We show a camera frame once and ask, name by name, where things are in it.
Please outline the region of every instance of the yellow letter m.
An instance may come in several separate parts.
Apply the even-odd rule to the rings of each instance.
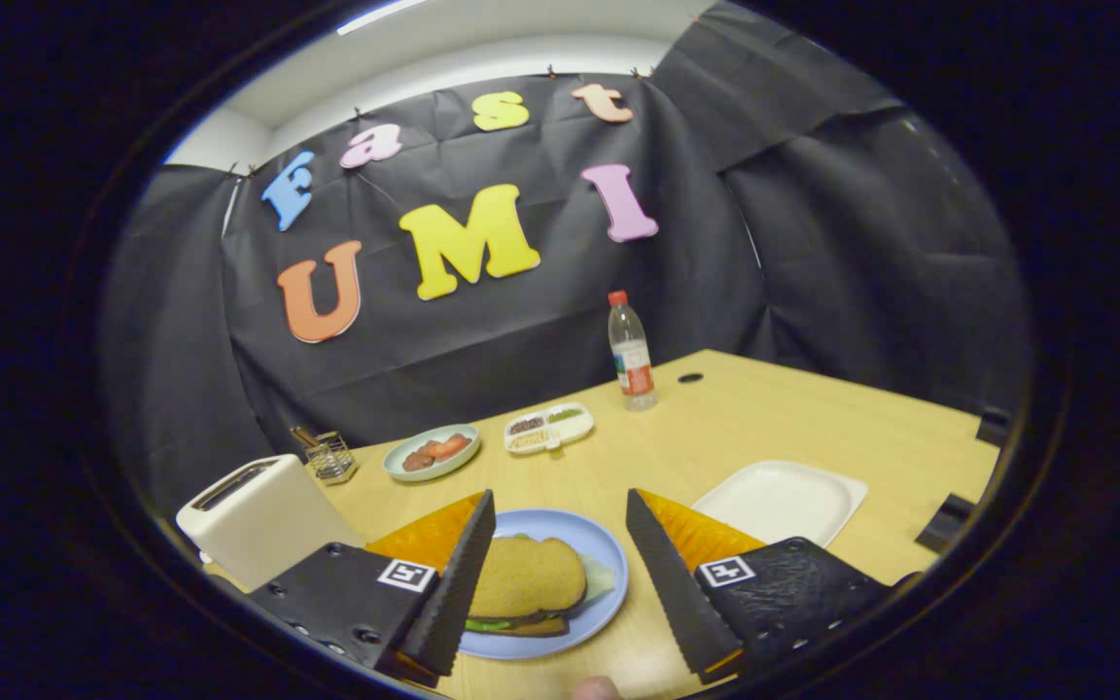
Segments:
[[[482,276],[483,250],[489,249],[486,274],[507,277],[539,267],[541,256],[525,241],[516,218],[516,195],[512,185],[494,185],[475,195],[469,212],[469,225],[459,225],[438,204],[413,209],[401,217],[401,228],[413,234],[422,283],[417,286],[421,298],[444,297],[457,289],[457,278],[444,267],[444,259],[455,270],[476,283]]]

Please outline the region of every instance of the foam letter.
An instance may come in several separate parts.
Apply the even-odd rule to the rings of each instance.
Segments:
[[[395,124],[380,124],[366,129],[348,142],[348,150],[339,158],[339,165],[346,168],[357,168],[370,160],[386,160],[401,149],[401,128]]]
[[[308,192],[305,195],[299,193],[314,181],[310,169],[301,167],[312,159],[314,151],[301,151],[301,155],[295,157],[283,172],[262,190],[262,202],[270,199],[271,205],[276,207],[276,214],[279,214],[279,231],[288,231],[288,226],[297,221],[299,213],[306,211],[310,199],[314,198]]]
[[[604,85],[591,83],[581,85],[571,94],[573,97],[586,100],[586,106],[589,106],[590,111],[605,122],[627,122],[634,119],[634,110],[627,106],[617,106],[613,102],[613,97],[622,96],[616,90],[606,90]]]
[[[478,282],[484,248],[489,248],[486,274],[491,277],[507,277],[539,267],[542,259],[525,241],[516,218],[516,195],[520,190],[512,185],[493,185],[479,192],[466,226],[459,225],[438,204],[427,204],[401,217],[401,228],[413,234],[417,262],[422,270],[418,297],[444,297],[457,289],[457,278],[448,273],[444,259],[452,263],[466,282]]]
[[[305,261],[289,267],[279,274],[277,283],[283,288],[283,309],[288,314],[288,328],[298,340],[323,343],[348,330],[361,310],[361,289],[357,283],[357,259],[361,243],[351,240],[333,249],[323,258],[335,268],[335,289],[338,293],[335,310],[319,315],[314,309],[314,289],[310,276],[317,262]]]
[[[521,105],[523,100],[515,92],[493,92],[473,102],[475,125],[483,131],[512,129],[530,121],[530,111]]]
[[[647,239],[659,233],[660,225],[654,218],[642,213],[641,204],[631,189],[631,169],[628,166],[613,164],[595,166],[581,171],[581,177],[595,183],[595,189],[604,198],[604,207],[613,225],[608,227],[608,239],[617,243],[626,240]]]

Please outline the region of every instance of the wooden table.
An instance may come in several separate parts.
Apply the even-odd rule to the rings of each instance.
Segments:
[[[685,373],[701,381],[680,384]],[[626,492],[641,487],[693,504],[735,470],[795,460],[867,483],[866,501],[828,545],[886,585],[936,559],[914,542],[950,493],[978,501],[997,448],[977,441],[978,418],[905,395],[773,364],[699,351],[654,367],[660,403],[622,407],[616,382],[476,421],[483,446],[466,466],[429,483],[398,483],[382,469],[399,442],[356,449],[351,482],[325,487],[370,541],[450,502],[491,488],[495,508],[560,508],[604,524],[629,562],[625,604],[590,641],[542,660],[458,654],[438,691],[475,697],[566,699],[591,674],[608,674],[626,699],[680,697],[701,687],[683,663],[642,558],[625,528]],[[532,409],[582,402],[595,430],[552,452],[514,456],[506,422]]]

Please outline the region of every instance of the white plate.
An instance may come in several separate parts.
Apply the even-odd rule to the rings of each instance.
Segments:
[[[566,411],[567,409],[578,409],[581,411],[579,417],[564,418],[561,421],[556,421],[554,423],[547,422],[548,417],[552,413],[559,413],[560,411]],[[528,421],[530,418],[542,418],[542,426],[536,427],[536,429],[525,430],[523,432],[511,433],[507,432],[514,424],[520,421]],[[504,426],[504,449],[513,452],[514,455],[533,455],[533,452],[542,451],[542,449],[556,449],[566,442],[572,442],[575,439],[585,438],[590,430],[594,430],[595,417],[590,416],[590,411],[586,407],[582,407],[579,402],[568,402],[568,403],[557,403],[556,407],[548,407],[542,409],[542,411],[534,411],[533,413],[523,413],[523,416],[515,417],[507,424]],[[541,433],[545,436],[545,439],[538,445],[532,445],[530,447],[512,448],[511,444],[516,438],[521,438],[524,435]]]
[[[768,460],[730,475],[693,508],[766,544],[805,536],[828,547],[866,495],[857,478]]]
[[[461,449],[460,452],[448,457],[447,460],[436,461],[436,464],[424,469],[418,469],[416,473],[405,473],[404,457],[409,457],[409,454],[417,451],[418,447],[426,445],[428,439],[436,439],[439,442],[444,442],[445,439],[451,438],[455,432],[466,436],[472,442],[466,445],[466,448]],[[426,479],[439,478],[441,475],[452,473],[458,466],[466,464],[469,457],[475,456],[475,452],[478,451],[480,444],[478,429],[472,424],[457,423],[437,427],[437,429],[419,432],[413,438],[405,439],[404,442],[393,447],[392,451],[388,452],[386,457],[383,457],[383,470],[392,475],[392,478],[396,479],[396,482],[426,482]]]

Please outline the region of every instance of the black cloth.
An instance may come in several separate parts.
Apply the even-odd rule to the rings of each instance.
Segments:
[[[111,438],[142,495],[167,515],[271,454],[223,314],[218,234],[235,186],[208,168],[161,168],[106,280],[99,347]]]
[[[635,111],[626,123],[591,114],[571,92],[599,83]],[[483,132],[470,102],[516,92],[529,123]],[[339,166],[364,129],[396,123],[402,149],[354,171]],[[262,192],[301,151],[312,200],[288,231]],[[615,243],[584,168],[625,164],[647,240]],[[485,187],[520,188],[516,211],[538,268],[478,283],[458,276],[449,296],[422,301],[412,235],[400,218],[438,204],[461,225]],[[280,271],[319,263],[317,314],[336,306],[324,254],[360,240],[362,306],[346,333],[319,344],[293,337]],[[614,75],[512,77],[459,85],[380,108],[270,160],[237,196],[223,239],[227,319],[250,399],[277,449],[290,424],[381,442],[478,420],[614,379],[608,292],[625,289],[653,363],[712,347],[771,358],[763,278],[728,187],[706,165],[672,101],[645,81]]]
[[[731,3],[692,24],[651,80],[746,216],[775,362],[973,413],[1017,408],[1032,347],[1017,256],[936,129]]]

